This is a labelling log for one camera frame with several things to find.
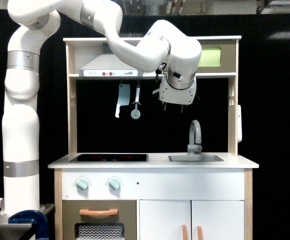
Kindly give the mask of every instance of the knob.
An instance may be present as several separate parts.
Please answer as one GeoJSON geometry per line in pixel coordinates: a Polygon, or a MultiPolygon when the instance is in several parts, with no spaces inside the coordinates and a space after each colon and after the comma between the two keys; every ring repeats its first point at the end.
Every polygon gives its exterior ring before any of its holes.
{"type": "Polygon", "coordinates": [[[88,178],[81,176],[76,180],[76,188],[79,190],[86,190],[89,185],[88,178]]]}
{"type": "Polygon", "coordinates": [[[120,181],[119,178],[117,177],[112,177],[108,180],[108,187],[111,190],[118,190],[120,187],[120,181]]]}

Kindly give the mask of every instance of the hanging cleaver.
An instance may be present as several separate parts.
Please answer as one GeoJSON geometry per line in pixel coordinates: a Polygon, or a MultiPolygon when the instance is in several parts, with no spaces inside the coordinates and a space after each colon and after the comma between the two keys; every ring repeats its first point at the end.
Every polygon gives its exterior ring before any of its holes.
{"type": "Polygon", "coordinates": [[[130,99],[129,84],[120,84],[115,117],[119,118],[120,106],[129,105],[129,99],[130,99]]]}

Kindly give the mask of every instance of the stovetop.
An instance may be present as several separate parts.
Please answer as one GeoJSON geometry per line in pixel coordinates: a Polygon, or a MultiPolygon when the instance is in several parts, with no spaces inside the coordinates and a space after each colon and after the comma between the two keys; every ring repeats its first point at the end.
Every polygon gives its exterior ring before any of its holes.
{"type": "Polygon", "coordinates": [[[137,154],[137,153],[84,153],[74,159],[69,161],[70,163],[119,163],[119,162],[128,162],[128,163],[147,163],[148,154],[137,154]]]}

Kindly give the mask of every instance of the cabinet handle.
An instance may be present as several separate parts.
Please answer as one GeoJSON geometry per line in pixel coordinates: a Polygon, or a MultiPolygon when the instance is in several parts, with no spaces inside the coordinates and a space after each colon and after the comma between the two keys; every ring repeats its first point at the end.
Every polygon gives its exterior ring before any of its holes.
{"type": "Polygon", "coordinates": [[[183,240],[188,240],[186,225],[183,225],[183,240]]]}
{"type": "Polygon", "coordinates": [[[201,229],[201,226],[198,226],[197,229],[198,229],[198,240],[203,240],[203,231],[201,229]]]}
{"type": "Polygon", "coordinates": [[[109,215],[117,215],[118,209],[109,209],[105,211],[90,211],[88,209],[81,209],[79,213],[80,215],[88,215],[88,216],[109,216],[109,215]]]}

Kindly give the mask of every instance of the sink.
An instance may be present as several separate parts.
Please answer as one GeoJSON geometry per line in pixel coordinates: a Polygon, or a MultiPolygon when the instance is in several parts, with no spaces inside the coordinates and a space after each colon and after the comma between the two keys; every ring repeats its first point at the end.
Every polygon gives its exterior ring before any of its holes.
{"type": "Polygon", "coordinates": [[[202,154],[193,154],[193,155],[178,155],[178,156],[168,156],[171,162],[220,162],[224,161],[219,156],[216,155],[202,155],[202,154]]]}

